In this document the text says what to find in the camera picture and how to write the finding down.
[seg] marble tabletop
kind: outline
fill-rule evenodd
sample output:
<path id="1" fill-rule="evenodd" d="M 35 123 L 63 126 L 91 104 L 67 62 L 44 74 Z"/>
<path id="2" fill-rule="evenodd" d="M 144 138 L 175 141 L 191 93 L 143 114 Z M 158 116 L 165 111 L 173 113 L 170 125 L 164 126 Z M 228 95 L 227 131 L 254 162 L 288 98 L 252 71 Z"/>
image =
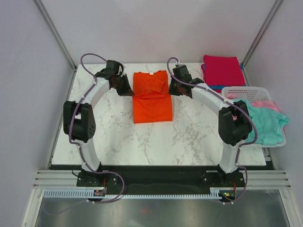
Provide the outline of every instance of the marble tabletop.
<path id="1" fill-rule="evenodd" d="M 202 78 L 200 63 L 187 63 L 193 78 Z M 93 73 L 105 64 L 86 67 Z M 165 63 L 125 64 L 125 73 L 133 85 L 134 72 L 166 70 Z M 81 65 L 73 83 L 69 100 L 83 94 L 92 76 Z M 131 97 L 119 97 L 108 91 L 94 109 L 97 130 L 94 135 L 96 153 L 103 165 L 217 165 L 223 142 L 218 134 L 218 118 L 208 107 L 186 96 L 172 96 L 173 121 L 134 124 Z M 69 143 L 62 126 L 56 143 L 53 165 L 80 165 L 75 145 Z M 261 148 L 244 146 L 240 165 L 266 165 Z"/>

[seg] robotic arm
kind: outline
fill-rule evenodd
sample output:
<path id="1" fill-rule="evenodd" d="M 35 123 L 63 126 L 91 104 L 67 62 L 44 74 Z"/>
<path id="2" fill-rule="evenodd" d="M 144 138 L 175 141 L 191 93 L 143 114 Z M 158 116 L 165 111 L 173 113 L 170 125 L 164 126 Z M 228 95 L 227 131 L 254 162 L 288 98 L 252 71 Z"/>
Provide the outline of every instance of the robotic arm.
<path id="1" fill-rule="evenodd" d="M 76 101 L 66 101 L 63 106 L 63 130 L 69 134 L 72 116 L 76 105 L 81 102 L 76 115 L 80 119 L 74 119 L 72 125 L 71 139 L 80 144 L 78 150 L 82 159 L 82 172 L 91 173 L 93 171 L 102 171 L 102 165 L 96 155 L 93 136 L 96 131 L 93 109 L 100 98 L 111 88 L 117 90 L 120 96 L 133 96 L 126 74 L 123 74 L 122 64 L 116 61 L 107 61 L 106 68 L 98 72 L 95 76 L 97 80 L 85 92 L 86 96 L 79 97 Z M 218 115 L 219 135 L 223 140 L 223 155 L 219 167 L 224 175 L 236 172 L 238 167 L 235 162 L 238 155 L 239 145 L 242 144 L 252 130 L 248 119 L 238 109 L 228 105 L 226 102 L 233 103 L 248 114 L 246 104 L 243 101 L 233 102 L 214 92 L 201 79 L 192 79 L 185 65 L 176 65 L 173 69 L 174 76 L 179 80 L 172 78 L 169 86 L 171 95 L 186 95 L 190 98 L 209 107 Z M 198 87 L 184 85 L 185 82 Z"/>

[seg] white wall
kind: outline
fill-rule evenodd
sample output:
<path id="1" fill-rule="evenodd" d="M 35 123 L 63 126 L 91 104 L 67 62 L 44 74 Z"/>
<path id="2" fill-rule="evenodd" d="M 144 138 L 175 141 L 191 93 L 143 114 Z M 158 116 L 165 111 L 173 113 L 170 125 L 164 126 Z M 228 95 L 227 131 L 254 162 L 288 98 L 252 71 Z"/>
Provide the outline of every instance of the white wall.
<path id="1" fill-rule="evenodd" d="M 72 69 L 32 0 L 0 7 L 0 226 L 21 225 Z"/>
<path id="2" fill-rule="evenodd" d="M 73 60 L 201 62 L 250 48 L 274 0 L 42 0 Z M 88 58 L 86 62 L 100 62 Z"/>
<path id="3" fill-rule="evenodd" d="M 303 1 L 286 0 L 248 63 L 252 85 L 268 89 L 281 112 L 290 117 L 287 144 L 271 150 L 286 170 L 303 212 Z"/>

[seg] laundry basket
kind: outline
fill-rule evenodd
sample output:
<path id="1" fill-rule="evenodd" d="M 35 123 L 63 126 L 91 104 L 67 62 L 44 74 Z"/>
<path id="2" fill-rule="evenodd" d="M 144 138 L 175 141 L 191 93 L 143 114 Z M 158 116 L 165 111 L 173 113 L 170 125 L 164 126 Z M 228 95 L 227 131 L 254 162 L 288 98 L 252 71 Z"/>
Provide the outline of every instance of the laundry basket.
<path id="1" fill-rule="evenodd" d="M 262 87 L 224 87 L 222 89 L 222 96 L 226 96 L 227 94 L 236 94 L 238 98 L 246 99 L 250 102 L 254 101 L 273 101 L 269 92 Z M 261 148 L 275 148 L 282 147 L 286 144 L 286 137 L 284 131 L 283 134 L 283 142 L 277 143 L 275 146 L 270 145 L 261 145 L 261 144 L 252 144 L 251 146 L 261 147 Z"/>

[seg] red garment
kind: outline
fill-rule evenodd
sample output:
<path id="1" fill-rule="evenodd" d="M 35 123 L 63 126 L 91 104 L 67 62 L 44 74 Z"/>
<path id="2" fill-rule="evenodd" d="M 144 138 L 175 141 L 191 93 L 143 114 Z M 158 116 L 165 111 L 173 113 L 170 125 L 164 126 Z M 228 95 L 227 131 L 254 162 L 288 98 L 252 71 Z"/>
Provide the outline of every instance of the red garment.
<path id="1" fill-rule="evenodd" d="M 135 72 L 134 123 L 172 121 L 172 102 L 168 92 L 169 84 L 166 71 L 158 71 L 153 75 Z"/>
<path id="2" fill-rule="evenodd" d="M 203 78 L 208 86 L 244 86 L 245 80 L 237 57 L 204 55 L 201 66 Z"/>

